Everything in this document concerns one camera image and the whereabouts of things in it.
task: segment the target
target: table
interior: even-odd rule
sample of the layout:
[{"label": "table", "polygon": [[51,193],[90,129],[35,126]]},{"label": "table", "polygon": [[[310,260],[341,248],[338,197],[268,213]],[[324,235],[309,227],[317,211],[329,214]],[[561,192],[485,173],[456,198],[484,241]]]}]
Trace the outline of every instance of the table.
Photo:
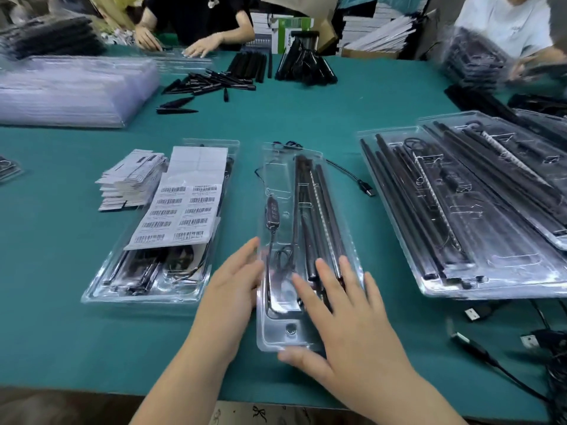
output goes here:
[{"label": "table", "polygon": [[[220,55],[217,69],[231,57]],[[0,128],[1,153],[27,171],[0,187],[0,385],[146,394],[185,339],[191,318],[103,313],[79,302],[134,217],[130,211],[99,213],[94,181],[132,149],[169,155],[182,138],[240,140],[216,268],[258,232],[263,204],[254,169],[262,142],[295,140],[370,181],[356,131],[457,111],[443,94],[445,79],[429,64],[332,58],[330,65],[337,85],[305,88],[266,79],[256,92],[230,91],[229,103],[222,92],[197,97],[190,106],[198,114],[158,116],[154,108],[171,98],[156,96],[122,131]],[[170,81],[163,78],[163,84]],[[416,370],[462,415],[545,420],[541,402],[474,362],[447,336],[452,321],[509,371],[545,391],[544,368],[526,360],[520,343],[520,335],[541,327],[527,301],[472,324],[463,303],[423,297],[380,199],[365,196],[339,171],[329,172],[362,266],[377,279]],[[541,303],[553,326],[565,321],[555,302]],[[340,407],[314,381],[258,350],[255,320],[220,399]]]}]

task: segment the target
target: barcode label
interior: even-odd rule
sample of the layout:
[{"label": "barcode label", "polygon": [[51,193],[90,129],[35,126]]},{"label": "barcode label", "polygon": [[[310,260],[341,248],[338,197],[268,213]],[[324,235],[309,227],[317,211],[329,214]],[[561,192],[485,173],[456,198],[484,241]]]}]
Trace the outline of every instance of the barcode label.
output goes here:
[{"label": "barcode label", "polygon": [[170,225],[171,221],[144,222],[142,228],[163,228],[169,227]]},{"label": "barcode label", "polygon": [[158,200],[158,204],[180,204],[181,201],[183,201],[182,198],[169,198],[169,199]]},{"label": "barcode label", "polygon": [[193,186],[193,192],[209,192],[216,191],[216,185]]},{"label": "barcode label", "polygon": [[193,225],[206,224],[208,220],[209,218],[183,219],[180,222],[179,226],[181,227],[183,225],[193,226]]},{"label": "barcode label", "polygon": [[195,238],[200,238],[203,236],[205,231],[189,231],[189,232],[178,232],[174,235],[174,240],[194,240]]},{"label": "barcode label", "polygon": [[212,203],[214,200],[215,197],[194,197],[189,203]]},{"label": "barcode label", "polygon": [[177,213],[177,209],[173,210],[152,210],[150,212],[150,216],[166,216],[166,215],[174,215]]},{"label": "barcode label", "polygon": [[162,188],[162,192],[185,192],[187,188],[185,186],[178,186],[178,187],[164,187]]},{"label": "barcode label", "polygon": [[149,241],[162,241],[165,234],[153,234],[151,236],[138,236],[135,243],[148,243]]},{"label": "barcode label", "polygon": [[198,215],[199,213],[207,213],[210,212],[213,209],[213,207],[194,207],[194,208],[188,208],[187,210],[185,210],[185,214],[186,215]]}]

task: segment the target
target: white t-shirt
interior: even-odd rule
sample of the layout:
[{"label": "white t-shirt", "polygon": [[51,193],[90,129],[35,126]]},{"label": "white t-shirt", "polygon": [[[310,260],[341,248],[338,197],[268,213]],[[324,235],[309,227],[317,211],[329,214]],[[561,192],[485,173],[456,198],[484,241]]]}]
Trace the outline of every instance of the white t-shirt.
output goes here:
[{"label": "white t-shirt", "polygon": [[553,46],[547,0],[466,0],[455,26],[484,34],[509,56],[520,58]]}]

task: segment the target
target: hand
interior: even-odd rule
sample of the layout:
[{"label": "hand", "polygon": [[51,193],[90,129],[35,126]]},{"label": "hand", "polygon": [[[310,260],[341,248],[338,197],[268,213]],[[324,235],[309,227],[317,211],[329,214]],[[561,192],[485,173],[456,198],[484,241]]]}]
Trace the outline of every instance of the hand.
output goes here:
[{"label": "hand", "polygon": [[370,273],[365,273],[365,294],[348,259],[341,257],[339,262],[346,292],[322,259],[315,263],[332,313],[301,277],[293,277],[295,289],[325,344],[327,359],[302,347],[288,347],[278,353],[278,358],[313,377],[345,406],[384,424],[389,421],[380,409],[396,409],[393,394],[412,399],[406,387],[417,385],[421,378],[388,322]]},{"label": "hand", "polygon": [[236,356],[256,307],[256,289],[264,270],[263,261],[256,260],[259,244],[258,237],[251,239],[215,271],[187,338],[190,350],[218,368],[228,367]]},{"label": "hand", "polygon": [[210,51],[218,48],[222,44],[222,41],[222,33],[211,34],[209,35],[209,37],[197,40],[195,43],[185,49],[183,55],[190,56],[192,58],[201,54],[201,58],[204,58]]},{"label": "hand", "polygon": [[154,37],[152,32],[147,27],[140,24],[136,25],[136,45],[145,50],[163,50],[158,39]]}]

